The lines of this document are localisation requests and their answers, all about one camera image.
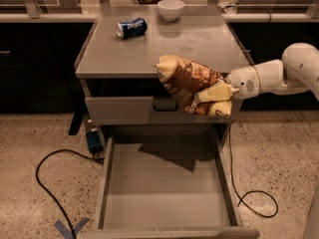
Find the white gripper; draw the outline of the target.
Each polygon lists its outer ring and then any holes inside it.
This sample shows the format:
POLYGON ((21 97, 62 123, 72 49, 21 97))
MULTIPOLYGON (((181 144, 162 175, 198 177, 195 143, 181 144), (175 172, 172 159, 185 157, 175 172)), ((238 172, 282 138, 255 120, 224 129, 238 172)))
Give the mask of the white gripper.
POLYGON ((280 60, 248 66, 236 70, 225 78, 194 95, 199 103, 216 102, 211 105, 208 114, 211 117, 229 117, 233 95, 240 100, 254 98, 264 93, 279 94, 285 90, 283 63, 280 60))

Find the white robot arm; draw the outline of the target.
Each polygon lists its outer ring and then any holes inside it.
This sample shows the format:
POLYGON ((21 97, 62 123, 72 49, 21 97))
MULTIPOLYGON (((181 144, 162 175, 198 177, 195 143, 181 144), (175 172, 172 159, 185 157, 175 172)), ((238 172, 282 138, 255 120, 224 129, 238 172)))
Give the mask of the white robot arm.
POLYGON ((311 91, 319 100, 319 51, 306 43, 288 46, 280 60, 232 70, 224 84, 201 91, 198 99, 224 101, 234 96, 239 100, 272 93, 278 96, 311 91))

